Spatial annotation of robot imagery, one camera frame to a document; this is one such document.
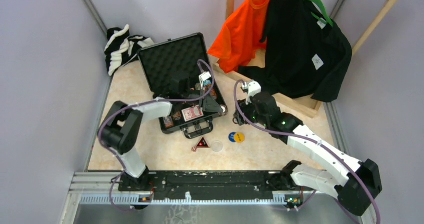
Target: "blue round sticker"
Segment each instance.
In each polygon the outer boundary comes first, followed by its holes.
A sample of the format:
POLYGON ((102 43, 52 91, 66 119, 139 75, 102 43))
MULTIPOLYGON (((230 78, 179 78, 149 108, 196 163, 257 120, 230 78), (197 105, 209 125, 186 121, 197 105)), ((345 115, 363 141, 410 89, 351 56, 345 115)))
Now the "blue round sticker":
POLYGON ((234 139, 234 135, 236 135, 236 133, 235 133, 235 132, 231 132, 231 133, 229 134, 229 136, 228 136, 228 139, 229 139, 232 143, 235 143, 235 142, 236 142, 236 140, 234 139))

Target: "warning triangle sign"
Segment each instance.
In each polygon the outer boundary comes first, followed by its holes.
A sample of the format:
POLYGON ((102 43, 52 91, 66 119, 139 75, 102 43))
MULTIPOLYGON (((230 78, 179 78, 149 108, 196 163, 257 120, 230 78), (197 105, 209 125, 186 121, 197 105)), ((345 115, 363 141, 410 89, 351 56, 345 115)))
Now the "warning triangle sign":
POLYGON ((202 137, 201 140, 197 143, 195 147, 193 147, 191 150, 193 152, 196 152, 198 148, 211 148, 208 143, 206 142, 205 138, 202 137))

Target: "clothes hanger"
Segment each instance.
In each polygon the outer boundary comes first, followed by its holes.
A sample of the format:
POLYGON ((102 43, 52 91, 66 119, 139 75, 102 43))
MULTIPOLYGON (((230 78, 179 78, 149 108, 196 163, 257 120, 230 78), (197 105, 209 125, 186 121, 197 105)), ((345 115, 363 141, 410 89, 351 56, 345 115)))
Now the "clothes hanger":
MULTIPOLYGON (((333 20, 331 20, 331 18, 327 14, 326 7, 324 6, 324 4, 323 4, 323 2, 321 0, 304 0, 304 1, 310 1, 310 2, 315 3, 318 6, 319 10, 321 11, 322 15, 324 16, 326 22, 328 24, 330 24, 330 26, 333 26, 334 25, 333 24, 333 20)), ((314 13, 312 13, 312 16, 314 18, 316 18, 317 20, 319 20, 319 21, 323 21, 319 16, 315 15, 314 13)))

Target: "case handle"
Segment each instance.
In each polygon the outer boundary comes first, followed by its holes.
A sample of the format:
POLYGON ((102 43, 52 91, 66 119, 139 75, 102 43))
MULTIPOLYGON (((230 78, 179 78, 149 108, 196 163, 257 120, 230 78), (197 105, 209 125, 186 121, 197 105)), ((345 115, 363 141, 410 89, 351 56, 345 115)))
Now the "case handle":
POLYGON ((188 139, 197 138, 203 135, 206 135, 214 130, 214 124, 212 123, 213 120, 207 120, 206 122, 209 124, 208 127, 202 128, 200 126, 200 122, 194 123, 195 131, 189 133, 188 127, 184 128, 182 131, 184 132, 184 136, 188 139))

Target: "black shirt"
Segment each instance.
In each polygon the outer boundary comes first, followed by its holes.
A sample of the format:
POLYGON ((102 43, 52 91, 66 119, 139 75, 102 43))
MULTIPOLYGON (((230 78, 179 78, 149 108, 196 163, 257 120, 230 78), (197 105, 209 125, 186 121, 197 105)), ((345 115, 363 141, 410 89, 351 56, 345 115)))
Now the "black shirt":
POLYGON ((238 72, 270 94, 336 100, 352 47, 334 21, 324 27, 311 12, 324 20, 310 1, 270 0, 261 40, 267 39, 265 68, 240 66, 238 72))

